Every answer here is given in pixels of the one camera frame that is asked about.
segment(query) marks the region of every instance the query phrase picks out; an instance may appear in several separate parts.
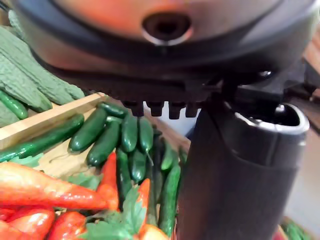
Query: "red vegetable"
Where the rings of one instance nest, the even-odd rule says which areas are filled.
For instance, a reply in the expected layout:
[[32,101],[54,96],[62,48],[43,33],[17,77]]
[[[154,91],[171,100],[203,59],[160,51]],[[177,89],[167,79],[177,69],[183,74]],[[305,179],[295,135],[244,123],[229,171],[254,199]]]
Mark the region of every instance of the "red vegetable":
[[288,238],[282,228],[279,226],[278,231],[274,234],[272,240],[288,240]]
[[69,209],[108,207],[101,196],[90,189],[13,162],[0,164],[0,203]]
[[0,221],[6,221],[10,218],[20,206],[1,205],[0,206]]
[[48,234],[55,220],[52,207],[25,206],[11,216],[7,222],[35,240],[42,240]]
[[96,192],[107,202],[108,209],[116,211],[119,208],[119,194],[117,187],[117,158],[113,152],[109,155],[101,173],[103,179]]
[[1,240],[33,240],[28,234],[15,229],[5,221],[0,220],[0,239]]
[[47,240],[80,240],[86,231],[86,217],[76,211],[61,215],[54,223]]
[[[143,181],[143,183],[139,187],[139,197],[137,202],[142,201],[142,207],[148,209],[149,204],[149,191],[150,191],[150,179],[147,178]],[[141,228],[146,224],[147,214],[145,215],[143,224]]]

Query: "carrot leaf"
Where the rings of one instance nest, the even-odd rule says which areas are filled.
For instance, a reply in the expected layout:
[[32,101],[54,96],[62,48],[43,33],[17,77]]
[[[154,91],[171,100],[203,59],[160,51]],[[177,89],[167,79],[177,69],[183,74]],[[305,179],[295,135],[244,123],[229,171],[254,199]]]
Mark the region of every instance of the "carrot leaf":
[[97,190],[102,177],[103,177],[102,174],[99,176],[96,176],[96,175],[84,175],[83,173],[80,173],[76,176],[69,176],[67,181],[71,184],[76,184],[76,185],[95,191]]

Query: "bitter melon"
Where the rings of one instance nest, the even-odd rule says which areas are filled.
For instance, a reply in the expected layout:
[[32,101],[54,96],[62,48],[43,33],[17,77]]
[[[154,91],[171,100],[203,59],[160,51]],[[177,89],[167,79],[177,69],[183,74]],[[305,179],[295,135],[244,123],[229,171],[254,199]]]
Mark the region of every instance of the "bitter melon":
[[0,66],[0,89],[40,112],[52,108],[51,102],[37,89],[30,78],[9,61],[1,51]]

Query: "green vegetable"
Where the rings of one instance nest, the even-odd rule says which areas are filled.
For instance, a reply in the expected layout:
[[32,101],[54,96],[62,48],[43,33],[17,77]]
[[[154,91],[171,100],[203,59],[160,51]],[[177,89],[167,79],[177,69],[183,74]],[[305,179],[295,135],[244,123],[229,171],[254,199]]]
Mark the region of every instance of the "green vegetable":
[[132,188],[123,203],[123,213],[120,221],[99,221],[88,223],[86,233],[79,236],[87,240],[133,240],[139,233],[144,222],[147,209],[142,207],[142,202],[137,202],[138,188]]
[[102,175],[84,175],[83,173],[80,173],[76,176],[68,177],[67,181],[69,183],[76,184],[95,191],[97,190],[102,178]]
[[164,175],[163,175],[163,172],[161,171],[162,151],[163,151],[163,142],[160,141],[158,137],[156,137],[154,139],[153,155],[152,155],[152,159],[154,162],[153,178],[154,178],[154,191],[155,191],[156,203],[160,201],[161,192],[164,184]]
[[168,174],[163,187],[158,225],[169,237],[171,237],[175,226],[177,211],[176,198],[180,174],[180,166],[175,165]]
[[13,97],[0,90],[0,101],[10,109],[19,119],[26,119],[28,117],[28,111],[25,106],[15,100]]
[[132,180],[136,184],[142,182],[145,179],[146,175],[146,159],[147,156],[142,153],[139,149],[135,149],[133,153],[130,155],[130,170]]
[[[0,38],[0,45],[2,45],[2,39],[3,35]],[[51,109],[51,102],[37,89],[29,77],[3,55],[2,50],[0,46],[0,89],[39,112]]]
[[145,117],[139,118],[139,143],[143,152],[148,153],[154,144],[154,129]]
[[146,163],[146,179],[150,179],[150,190],[149,190],[149,202],[148,208],[146,211],[146,223],[151,224],[153,226],[157,225],[157,202],[156,202],[156,192],[155,192],[155,180],[154,180],[154,173],[153,173],[153,166],[148,161]]
[[76,114],[66,122],[24,143],[0,151],[0,163],[13,158],[35,156],[72,137],[84,124],[84,116]]
[[100,167],[105,163],[108,156],[113,152],[119,142],[120,124],[111,122],[95,142],[86,156],[89,166]]
[[81,153],[90,147],[104,130],[106,118],[106,111],[97,108],[71,138],[68,150],[71,153]]
[[99,103],[98,107],[104,109],[111,116],[114,116],[120,119],[124,119],[129,112],[124,107],[121,107],[112,103],[107,103],[107,102]]
[[118,122],[120,124],[122,124],[123,119],[115,117],[115,116],[107,116],[106,117],[106,122],[107,123],[111,123],[111,122]]
[[121,148],[127,153],[132,152],[138,141],[137,118],[127,114],[122,122]]
[[35,168],[35,167],[38,167],[39,166],[39,160],[44,156],[43,153],[40,153],[36,156],[28,156],[26,158],[18,158],[18,157],[15,157],[13,159],[11,159],[9,162],[11,163],[16,163],[16,164],[20,164],[20,165],[23,165],[23,166],[27,166],[29,168]]
[[185,152],[182,146],[179,147],[179,158],[182,165],[187,163],[188,154]]
[[0,101],[0,128],[16,123],[19,118]]
[[311,240],[311,237],[293,222],[282,225],[282,228],[288,240]]
[[116,150],[116,178],[121,203],[126,199],[132,188],[127,154],[121,149]]
[[28,46],[25,42],[12,34],[5,34],[4,39],[0,40],[0,42],[6,41],[10,41],[10,47],[0,44],[2,54],[24,73],[51,102],[63,105],[74,100],[64,89],[64,84],[54,81],[55,77],[51,73],[41,67],[31,56],[24,53],[24,51],[29,51],[26,49]]
[[162,138],[162,141],[164,143],[164,154],[163,154],[161,169],[165,171],[165,170],[169,170],[172,167],[174,156],[173,156],[173,151],[170,143],[165,138]]
[[179,164],[179,155],[176,150],[172,149],[172,166]]

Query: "carrot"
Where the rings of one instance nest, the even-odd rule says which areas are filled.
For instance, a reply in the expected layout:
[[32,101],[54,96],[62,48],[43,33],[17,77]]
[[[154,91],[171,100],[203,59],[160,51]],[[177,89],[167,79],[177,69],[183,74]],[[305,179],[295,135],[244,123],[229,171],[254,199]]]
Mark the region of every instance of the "carrot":
[[156,226],[146,224],[139,232],[139,240],[169,240],[169,237]]
[[96,192],[107,202],[108,209],[116,211],[119,208],[119,194],[117,187],[117,157],[111,153],[104,164],[101,173],[103,178]]
[[54,223],[47,240],[81,240],[86,231],[86,217],[76,211],[62,214]]
[[13,162],[0,163],[0,203],[69,209],[104,209],[108,206],[99,194],[88,188]]
[[15,229],[5,221],[0,220],[0,239],[3,240],[33,240],[28,234]]
[[0,206],[0,221],[6,221],[10,218],[20,206],[1,205]]
[[35,240],[42,240],[48,234],[55,220],[52,207],[25,206],[12,215],[7,222]]
[[[137,202],[142,201],[142,207],[146,209],[148,208],[148,204],[149,204],[149,191],[150,191],[150,179],[147,178],[141,183],[139,187],[139,190],[138,190],[139,197],[137,200]],[[141,227],[143,227],[146,224],[146,221],[147,221],[147,214],[145,214],[145,218]]]

